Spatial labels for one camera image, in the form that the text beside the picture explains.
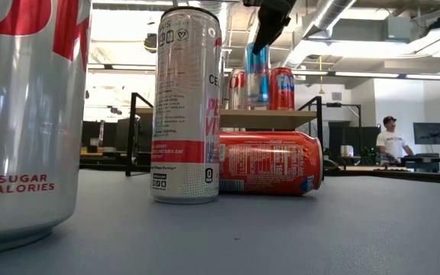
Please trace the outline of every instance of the energy drink can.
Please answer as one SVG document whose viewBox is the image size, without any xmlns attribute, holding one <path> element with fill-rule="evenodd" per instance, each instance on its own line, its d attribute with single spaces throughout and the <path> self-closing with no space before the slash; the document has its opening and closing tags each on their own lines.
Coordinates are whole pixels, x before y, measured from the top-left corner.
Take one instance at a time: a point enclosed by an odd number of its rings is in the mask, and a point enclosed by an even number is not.
<svg viewBox="0 0 440 275">
<path fill-rule="evenodd" d="M 201 8 L 175 7 L 158 37 L 150 193 L 158 202 L 209 202 L 218 195 L 220 25 Z"/>
<path fill-rule="evenodd" d="M 245 93 L 245 71 L 234 69 L 228 77 L 228 109 L 247 110 L 248 102 Z"/>
<path fill-rule="evenodd" d="M 322 181 L 319 139 L 299 132 L 222 132 L 220 191 L 301 196 Z"/>
<path fill-rule="evenodd" d="M 269 79 L 269 110 L 295 109 L 295 79 L 288 68 L 276 68 Z"/>
<path fill-rule="evenodd" d="M 259 54 L 253 54 L 254 43 L 245 49 L 245 73 L 249 108 L 265 106 L 269 97 L 269 47 L 265 46 Z"/>
</svg>

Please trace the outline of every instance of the orange can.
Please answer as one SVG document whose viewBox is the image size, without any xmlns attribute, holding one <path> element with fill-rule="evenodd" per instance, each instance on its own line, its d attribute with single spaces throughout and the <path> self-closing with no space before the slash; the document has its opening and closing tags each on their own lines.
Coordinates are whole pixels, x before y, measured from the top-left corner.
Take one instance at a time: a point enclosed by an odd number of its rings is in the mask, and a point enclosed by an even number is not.
<svg viewBox="0 0 440 275">
<path fill-rule="evenodd" d="M 220 191 L 301 196 L 322 181 L 319 139 L 299 132 L 221 132 Z"/>
</svg>

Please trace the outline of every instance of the red can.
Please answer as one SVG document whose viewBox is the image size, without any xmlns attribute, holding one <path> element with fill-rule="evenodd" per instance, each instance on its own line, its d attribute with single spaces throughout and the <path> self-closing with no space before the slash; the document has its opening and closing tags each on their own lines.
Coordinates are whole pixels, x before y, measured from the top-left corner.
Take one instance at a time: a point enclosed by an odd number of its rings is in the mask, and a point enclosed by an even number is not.
<svg viewBox="0 0 440 275">
<path fill-rule="evenodd" d="M 322 181 L 319 139 L 299 132 L 220 133 L 220 191 L 301 196 Z"/>
<path fill-rule="evenodd" d="M 269 79 L 269 110 L 295 109 L 295 79 L 288 68 L 276 68 Z"/>
</svg>

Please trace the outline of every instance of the upright can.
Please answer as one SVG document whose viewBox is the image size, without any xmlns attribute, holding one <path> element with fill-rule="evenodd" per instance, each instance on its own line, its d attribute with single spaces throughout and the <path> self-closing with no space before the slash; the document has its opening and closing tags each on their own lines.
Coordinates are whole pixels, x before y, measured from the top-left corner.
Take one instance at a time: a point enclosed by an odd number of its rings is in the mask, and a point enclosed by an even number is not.
<svg viewBox="0 0 440 275">
<path fill-rule="evenodd" d="M 265 106 L 269 100 L 269 47 L 259 54 L 254 54 L 253 49 L 254 43 L 249 43 L 244 57 L 249 108 Z"/>
<path fill-rule="evenodd" d="M 159 25 L 150 193 L 158 202 L 218 195 L 222 33 L 209 11 L 175 7 Z"/>
<path fill-rule="evenodd" d="M 220 191 L 301 196 L 320 187 L 319 139 L 298 132 L 222 132 Z"/>
<path fill-rule="evenodd" d="M 76 205 L 89 1 L 0 1 L 0 251 Z"/>
<path fill-rule="evenodd" d="M 269 110 L 295 109 L 294 77 L 289 68 L 276 68 L 269 79 Z"/>
<path fill-rule="evenodd" d="M 233 69 L 228 77 L 228 109 L 247 110 L 248 101 L 245 93 L 245 71 Z"/>
</svg>

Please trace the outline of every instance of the blue can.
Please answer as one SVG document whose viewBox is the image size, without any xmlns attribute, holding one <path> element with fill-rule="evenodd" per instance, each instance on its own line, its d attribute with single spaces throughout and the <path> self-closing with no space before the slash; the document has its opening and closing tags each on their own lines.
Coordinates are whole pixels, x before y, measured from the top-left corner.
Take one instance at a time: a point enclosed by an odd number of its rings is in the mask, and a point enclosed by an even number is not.
<svg viewBox="0 0 440 275">
<path fill-rule="evenodd" d="M 265 46 L 258 55 L 253 54 L 254 43 L 245 49 L 245 79 L 249 107 L 266 105 L 269 102 L 269 47 Z"/>
</svg>

